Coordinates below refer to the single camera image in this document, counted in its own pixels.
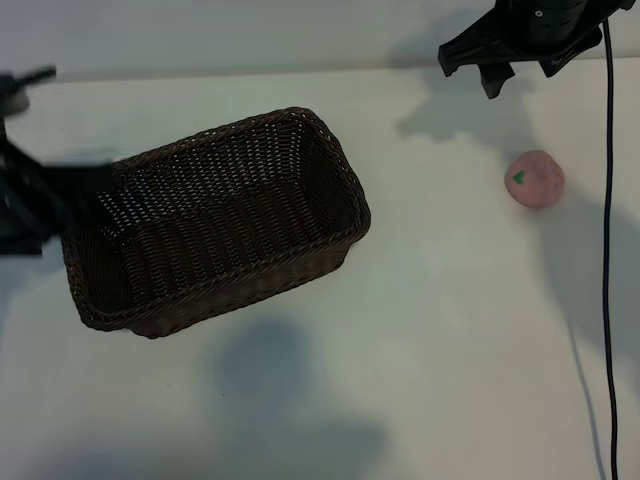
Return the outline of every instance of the white surface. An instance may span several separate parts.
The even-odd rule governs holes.
[[[494,0],[22,0],[0,16],[1,68],[66,78],[423,65]],[[613,19],[640,55],[640,8]],[[602,48],[587,56],[603,56]]]
[[[612,315],[621,478],[640,476],[640,60],[617,63]],[[53,85],[10,133],[38,156],[129,155],[279,107],[341,139],[373,213],[338,272],[156,341],[84,327],[59,245],[2,260],[2,478],[600,479],[605,66]],[[544,148],[568,191],[502,175]]]

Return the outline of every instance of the white table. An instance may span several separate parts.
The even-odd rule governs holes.
[[[611,298],[632,479],[640,60],[616,65]],[[338,272],[155,341],[80,323],[59,244],[0,260],[0,476],[600,479],[605,87],[604,62],[577,61],[551,80],[520,66],[494,101],[476,71],[435,68],[34,90],[9,131],[43,158],[124,157],[311,107],[342,141],[373,224]],[[502,178],[536,148],[568,181],[538,213]]]

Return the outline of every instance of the white wall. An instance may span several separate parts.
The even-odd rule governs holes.
[[[493,0],[22,0],[0,16],[0,68],[67,78],[433,63]],[[616,54],[640,54],[640,7],[618,13]]]

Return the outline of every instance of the basket rim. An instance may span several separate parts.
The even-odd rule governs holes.
[[[349,189],[349,196],[351,197],[355,207],[356,220],[350,227],[332,235],[323,237],[315,242],[297,245],[269,258],[240,266],[222,275],[183,287],[168,295],[157,297],[148,302],[113,312],[106,312],[98,308],[89,295],[84,282],[85,272],[78,260],[79,248],[74,235],[75,230],[69,229],[62,235],[62,249],[65,264],[67,266],[71,294],[74,301],[78,304],[82,304],[82,308],[88,310],[92,315],[99,316],[103,322],[118,322],[119,318],[139,317],[142,313],[146,313],[151,316],[153,313],[161,311],[167,304],[177,306],[184,302],[188,302],[194,297],[210,290],[222,282],[226,285],[240,283],[249,278],[256,270],[281,267],[289,263],[287,262],[287,259],[291,259],[290,261],[296,261],[299,260],[301,255],[315,255],[328,248],[334,249],[345,244],[353,244],[364,237],[371,225],[371,212],[367,205],[360,181],[351,169],[351,166],[349,165],[342,150],[340,141],[335,137],[335,135],[333,135],[327,125],[308,108],[290,107],[275,110],[267,114],[256,115],[245,120],[240,120],[196,133],[195,135],[178,140],[177,142],[115,162],[112,167],[113,174],[126,175],[133,171],[137,171],[140,168],[153,167],[155,160],[166,158],[166,156],[174,154],[187,146],[189,148],[193,148],[204,143],[211,143],[213,141],[220,140],[230,134],[237,135],[261,125],[272,123],[276,120],[283,121],[292,117],[301,117],[303,119],[302,122],[314,128],[316,133],[320,133],[320,136],[318,137],[319,140],[329,144],[333,153],[337,157],[338,164],[342,164],[343,168],[340,169],[341,173],[350,183],[352,183],[353,187]],[[126,328],[126,324],[119,324],[117,328]]]

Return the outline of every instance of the rectangular basket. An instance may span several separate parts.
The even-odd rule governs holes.
[[[113,164],[107,220],[62,244],[82,321],[149,338],[337,269],[371,215],[340,143],[289,108]]]

